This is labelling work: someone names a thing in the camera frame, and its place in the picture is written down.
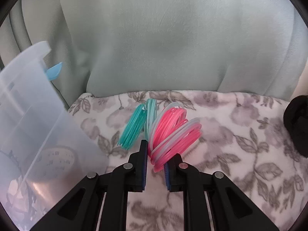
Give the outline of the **floral grey white blanket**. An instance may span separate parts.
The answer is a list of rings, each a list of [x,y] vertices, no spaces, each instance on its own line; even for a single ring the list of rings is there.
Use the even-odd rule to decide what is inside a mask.
[[[181,103],[200,118],[201,137],[182,155],[205,173],[224,172],[280,229],[288,230],[307,204],[307,159],[283,123],[288,102],[257,94],[211,91],[140,91],[99,98],[82,94],[69,108],[77,124],[109,158],[108,171],[127,162],[119,138],[138,105],[158,111]]]

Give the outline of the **clear plastic storage bin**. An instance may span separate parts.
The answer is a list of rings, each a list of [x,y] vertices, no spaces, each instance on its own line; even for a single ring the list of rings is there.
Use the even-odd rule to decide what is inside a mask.
[[[68,114],[46,75],[42,41],[1,71],[1,205],[18,230],[30,230],[108,158]]]

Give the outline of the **black box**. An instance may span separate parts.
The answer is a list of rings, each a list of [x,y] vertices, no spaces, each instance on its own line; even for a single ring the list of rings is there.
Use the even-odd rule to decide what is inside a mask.
[[[284,126],[296,150],[307,158],[308,129],[307,95],[295,97],[284,112]]]

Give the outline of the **pale green curtain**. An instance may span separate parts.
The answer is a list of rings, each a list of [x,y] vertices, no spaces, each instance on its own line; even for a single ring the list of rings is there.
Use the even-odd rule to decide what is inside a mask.
[[[288,100],[307,61],[289,0],[18,0],[1,26],[8,64],[47,41],[72,104],[142,90],[251,92]]]

